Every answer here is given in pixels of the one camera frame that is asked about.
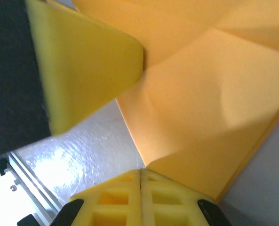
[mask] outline yellow foam insert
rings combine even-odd
[[[140,174],[131,170],[71,197],[84,204],[72,226],[141,225]]]
[[[56,2],[26,3],[53,135],[141,77],[143,47],[134,38]]]
[[[212,199],[148,169],[132,170],[71,201],[84,204],[72,226],[208,226],[198,200]]]
[[[279,1],[73,2],[145,48],[117,101],[147,168],[220,200],[279,119]]]

